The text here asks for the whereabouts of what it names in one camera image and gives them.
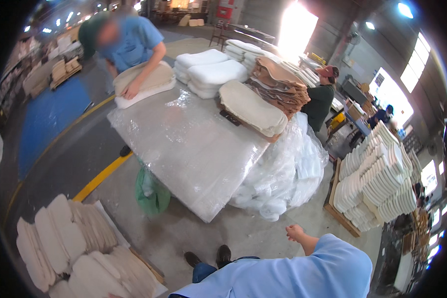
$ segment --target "black shoe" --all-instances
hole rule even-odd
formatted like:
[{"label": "black shoe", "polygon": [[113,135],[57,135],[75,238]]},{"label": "black shoe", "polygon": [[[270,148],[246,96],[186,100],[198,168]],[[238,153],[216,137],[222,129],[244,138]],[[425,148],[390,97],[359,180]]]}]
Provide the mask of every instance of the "black shoe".
[{"label": "black shoe", "polygon": [[221,269],[223,266],[231,262],[231,258],[232,252],[230,251],[230,248],[224,244],[217,250],[217,259],[215,260],[215,263],[217,263],[217,267]]},{"label": "black shoe", "polygon": [[191,265],[194,268],[195,266],[197,266],[197,264],[202,263],[199,257],[196,256],[195,253],[191,251],[184,253],[184,258],[187,261],[187,264]]},{"label": "black shoe", "polygon": [[131,150],[131,148],[129,148],[129,146],[124,146],[122,149],[121,149],[121,151],[119,152],[119,156],[121,156],[121,157],[125,157],[125,156],[127,156],[129,153],[131,153],[132,152],[132,150]]}]

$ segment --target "person in dark green shirt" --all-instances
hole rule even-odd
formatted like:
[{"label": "person in dark green shirt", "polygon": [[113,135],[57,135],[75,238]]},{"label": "person in dark green shirt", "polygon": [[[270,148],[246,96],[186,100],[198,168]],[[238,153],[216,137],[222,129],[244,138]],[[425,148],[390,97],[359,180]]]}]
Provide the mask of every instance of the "person in dark green shirt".
[{"label": "person in dark green shirt", "polygon": [[305,104],[301,112],[308,115],[308,124],[315,133],[319,132],[329,108],[335,96],[336,79],[339,76],[339,69],[336,66],[328,65],[325,68],[317,68],[320,85],[314,88],[308,88],[310,102]]}]

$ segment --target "brown leather piece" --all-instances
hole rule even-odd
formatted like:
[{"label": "brown leather piece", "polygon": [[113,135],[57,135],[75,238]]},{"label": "brown leather piece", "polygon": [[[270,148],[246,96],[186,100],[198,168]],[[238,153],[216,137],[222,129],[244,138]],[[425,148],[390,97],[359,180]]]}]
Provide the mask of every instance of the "brown leather piece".
[{"label": "brown leather piece", "polygon": [[267,57],[257,57],[248,83],[260,97],[283,111],[288,119],[311,99],[306,85],[296,75]]}]

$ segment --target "yellow line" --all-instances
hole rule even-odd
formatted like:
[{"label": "yellow line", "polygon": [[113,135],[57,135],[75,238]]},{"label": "yellow line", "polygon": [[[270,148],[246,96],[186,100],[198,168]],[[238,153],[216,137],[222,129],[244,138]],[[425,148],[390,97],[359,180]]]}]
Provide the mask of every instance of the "yellow line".
[{"label": "yellow line", "polygon": [[[62,131],[53,141],[51,141],[51,143],[46,147],[45,150],[43,150],[43,152],[40,154],[40,156],[36,159],[35,163],[33,163],[33,165],[30,168],[33,169],[33,167],[38,163],[38,161],[46,154],[46,152],[48,152],[55,144],[56,142],[62,137],[64,136],[67,132],[70,131],[70,129],[75,126],[76,124],[78,124],[81,120],[83,120],[84,118],[88,117],[92,112],[94,112],[95,110],[98,110],[99,108],[101,108],[103,105],[107,104],[108,102],[110,102],[111,100],[114,99],[114,97],[116,97],[116,95],[111,95],[110,97],[108,97],[107,99],[103,100],[102,102],[100,102],[99,104],[95,105],[92,109],[90,109],[89,111],[87,111],[86,113],[84,113],[83,115],[81,115],[78,119],[76,119],[73,123],[71,123],[64,131]],[[15,198],[17,197],[18,191],[20,190],[23,182],[25,181],[25,179],[28,177],[28,174],[25,176],[25,178],[23,179],[23,181],[21,181],[20,183],[18,183],[17,189],[15,189],[15,192],[12,195],[12,198],[10,200],[10,203],[8,204],[8,208],[6,209],[6,213],[5,213],[5,218],[3,219],[3,226],[5,226],[6,220],[8,219],[8,213],[10,212],[10,209],[12,208],[13,203],[15,202]]]},{"label": "yellow line", "polygon": [[88,183],[74,198],[75,202],[82,202],[98,185],[100,185],[111,173],[123,164],[133,153],[125,157],[119,157],[112,164],[108,165],[106,169],[102,170],[91,182]]}]

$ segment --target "wooden chair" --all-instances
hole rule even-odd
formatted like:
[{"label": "wooden chair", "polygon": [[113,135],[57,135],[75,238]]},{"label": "wooden chair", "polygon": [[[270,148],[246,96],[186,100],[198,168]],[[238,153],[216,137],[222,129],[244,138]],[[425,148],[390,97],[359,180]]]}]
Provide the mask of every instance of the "wooden chair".
[{"label": "wooden chair", "polygon": [[215,25],[214,29],[212,30],[212,37],[210,38],[209,46],[212,44],[212,40],[216,38],[217,39],[217,45],[222,41],[222,47],[220,48],[220,51],[224,50],[224,43],[227,39],[230,39],[230,37],[224,35],[224,22],[218,21],[218,23]]}]

